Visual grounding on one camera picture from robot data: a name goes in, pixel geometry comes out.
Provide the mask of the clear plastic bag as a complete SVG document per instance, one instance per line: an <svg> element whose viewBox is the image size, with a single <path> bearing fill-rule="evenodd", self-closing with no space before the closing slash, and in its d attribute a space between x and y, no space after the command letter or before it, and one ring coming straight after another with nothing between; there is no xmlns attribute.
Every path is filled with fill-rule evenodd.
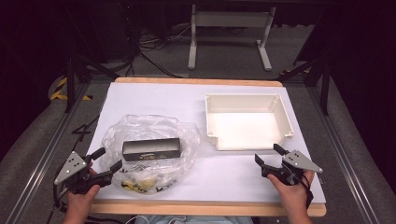
<svg viewBox="0 0 396 224"><path fill-rule="evenodd" d="M126 161L122 156L124 142L136 140L179 138L181 155L179 158L152 161ZM119 160L122 167L113 175L112 184L122 188L123 180L159 179L163 183L179 181L191 169L202 143L195 124L182 122L176 118L157 115L126 115L110 126L101 142L106 154L100 160L108 168Z"/></svg>

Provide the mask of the yellow and black packet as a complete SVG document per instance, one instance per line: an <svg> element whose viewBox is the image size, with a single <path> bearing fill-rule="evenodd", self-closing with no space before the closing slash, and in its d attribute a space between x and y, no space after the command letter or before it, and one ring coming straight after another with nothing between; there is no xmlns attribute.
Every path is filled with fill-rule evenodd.
<svg viewBox="0 0 396 224"><path fill-rule="evenodd" d="M142 180L123 180L120 185L127 190L134 191L140 194L154 194L166 189L169 189L175 181L163 183L159 179L148 178Z"/></svg>

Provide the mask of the white plastic bin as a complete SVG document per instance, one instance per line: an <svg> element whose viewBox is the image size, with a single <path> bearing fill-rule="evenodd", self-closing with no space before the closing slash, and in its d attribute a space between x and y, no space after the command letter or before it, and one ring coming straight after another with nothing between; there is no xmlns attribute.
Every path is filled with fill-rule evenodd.
<svg viewBox="0 0 396 224"><path fill-rule="evenodd" d="M218 150L271 150L295 135L279 94L208 93L205 117Z"/></svg>

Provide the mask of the black floor tape mark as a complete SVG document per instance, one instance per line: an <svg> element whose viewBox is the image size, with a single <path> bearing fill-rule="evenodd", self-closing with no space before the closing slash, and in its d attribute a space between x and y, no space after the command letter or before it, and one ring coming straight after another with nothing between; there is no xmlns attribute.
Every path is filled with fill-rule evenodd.
<svg viewBox="0 0 396 224"><path fill-rule="evenodd" d="M77 138L77 142L82 142L84 139L84 136L86 134L89 134L90 131L90 127L99 119L98 116L96 116L93 120L91 120L88 123L84 123L81 126L79 126L78 128L76 128L72 134L75 134L78 138Z"/></svg>

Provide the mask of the yellow and black floor tape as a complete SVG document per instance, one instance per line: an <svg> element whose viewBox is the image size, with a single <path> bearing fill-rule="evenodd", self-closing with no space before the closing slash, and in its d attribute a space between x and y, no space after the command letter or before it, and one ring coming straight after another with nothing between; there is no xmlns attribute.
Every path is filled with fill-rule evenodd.
<svg viewBox="0 0 396 224"><path fill-rule="evenodd" d="M62 77L59 81L58 85L56 86L54 93L50 96L51 100L67 100L68 97L66 94L62 94L62 89L66 85L67 78Z"/></svg>

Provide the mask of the person's right hand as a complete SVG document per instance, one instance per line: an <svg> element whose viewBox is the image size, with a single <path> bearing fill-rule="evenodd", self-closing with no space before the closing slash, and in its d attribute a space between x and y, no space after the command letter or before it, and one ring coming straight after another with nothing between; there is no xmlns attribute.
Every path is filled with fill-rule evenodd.
<svg viewBox="0 0 396 224"><path fill-rule="evenodd" d="M268 179L278 191L282 205L286 212L303 211L307 212L306 200L307 193L302 184L287 186L284 185L276 176L268 175Z"/></svg>

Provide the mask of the aluminium floor rail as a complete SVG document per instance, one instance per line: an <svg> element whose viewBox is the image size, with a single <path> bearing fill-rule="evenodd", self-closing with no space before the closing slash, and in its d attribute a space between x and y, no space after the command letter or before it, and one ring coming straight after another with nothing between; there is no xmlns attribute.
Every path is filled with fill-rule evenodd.
<svg viewBox="0 0 396 224"><path fill-rule="evenodd" d="M345 177L346 183L352 193L352 196L360 210L364 223L380 224L377 215L362 187L362 184L358 179L349 158L347 157L347 153L345 152L345 149L342 146L342 143L332 125L332 121L322 111L318 93L314 88L308 88L307 92L315 106L315 109L318 111L318 115L326 129L327 134L331 139L333 154Z"/></svg>
<svg viewBox="0 0 396 224"><path fill-rule="evenodd" d="M70 106L52 102L0 162L0 224L21 223L88 88L80 84Z"/></svg>

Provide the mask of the white metal stand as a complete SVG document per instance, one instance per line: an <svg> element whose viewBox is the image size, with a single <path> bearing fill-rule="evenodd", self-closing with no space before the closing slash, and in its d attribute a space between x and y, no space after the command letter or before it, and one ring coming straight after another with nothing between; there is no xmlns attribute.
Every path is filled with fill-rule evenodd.
<svg viewBox="0 0 396 224"><path fill-rule="evenodd" d="M199 11L196 5L191 7L191 44L188 60L188 68L193 70L196 65L198 27L241 27L262 28L263 36L256 41L265 71L271 71L266 42L276 14L276 8L271 7L265 12L226 12L226 11Z"/></svg>

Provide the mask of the black cardboard box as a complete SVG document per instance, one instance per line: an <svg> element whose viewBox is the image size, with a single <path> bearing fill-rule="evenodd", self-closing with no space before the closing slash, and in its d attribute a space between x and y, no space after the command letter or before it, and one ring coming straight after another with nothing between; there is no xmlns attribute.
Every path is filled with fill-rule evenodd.
<svg viewBox="0 0 396 224"><path fill-rule="evenodd" d="M179 138L136 140L124 142L122 156L126 161L152 161L179 158Z"/></svg>

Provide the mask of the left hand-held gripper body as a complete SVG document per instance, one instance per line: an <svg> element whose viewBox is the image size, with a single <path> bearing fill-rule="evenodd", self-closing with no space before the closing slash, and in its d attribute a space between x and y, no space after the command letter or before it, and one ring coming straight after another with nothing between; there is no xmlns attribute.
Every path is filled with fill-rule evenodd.
<svg viewBox="0 0 396 224"><path fill-rule="evenodd" d="M110 185L113 173L109 170L92 175L89 167L92 161L91 154L80 157L76 151L72 151L55 177L54 185L63 184L74 194L85 194L94 185L101 188Z"/></svg>

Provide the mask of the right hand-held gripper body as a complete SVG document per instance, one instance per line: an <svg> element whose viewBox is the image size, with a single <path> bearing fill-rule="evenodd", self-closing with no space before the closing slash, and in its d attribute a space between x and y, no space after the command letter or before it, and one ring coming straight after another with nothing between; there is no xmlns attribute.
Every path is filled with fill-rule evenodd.
<svg viewBox="0 0 396 224"><path fill-rule="evenodd" d="M302 180L304 170L310 170L317 173L323 172L322 168L320 168L318 165L308 159L299 150L290 151L289 154L281 157L281 166L278 168L265 163L266 167L262 168L262 177L274 175L283 184L287 186L294 186Z"/></svg>

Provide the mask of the person's left hand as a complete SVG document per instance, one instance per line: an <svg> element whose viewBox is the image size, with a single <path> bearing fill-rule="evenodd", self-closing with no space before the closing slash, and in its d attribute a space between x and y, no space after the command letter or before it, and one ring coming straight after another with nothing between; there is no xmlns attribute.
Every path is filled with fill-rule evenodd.
<svg viewBox="0 0 396 224"><path fill-rule="evenodd" d="M79 211L91 211L92 203L100 190L99 185L92 186L89 191L85 194L73 194L72 192L67 193L67 211L68 210L79 210Z"/></svg>

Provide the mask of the white paper sheet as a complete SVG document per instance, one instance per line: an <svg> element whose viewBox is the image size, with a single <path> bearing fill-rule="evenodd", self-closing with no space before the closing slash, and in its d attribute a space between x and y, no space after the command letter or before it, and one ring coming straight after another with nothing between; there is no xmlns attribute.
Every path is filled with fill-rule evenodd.
<svg viewBox="0 0 396 224"><path fill-rule="evenodd" d="M162 83L121 83L110 85L104 102L91 150L99 148L107 129L125 115L162 115L194 123L203 143L197 159L176 184L169 189L145 195L147 201L208 203L276 203L278 193L271 182L262 177L255 162L259 155L267 164L278 166L281 157L271 150L218 150L206 134L205 96L208 93L279 94L288 112L294 137L283 145L288 151L309 153L297 118L283 87L201 85Z"/></svg>

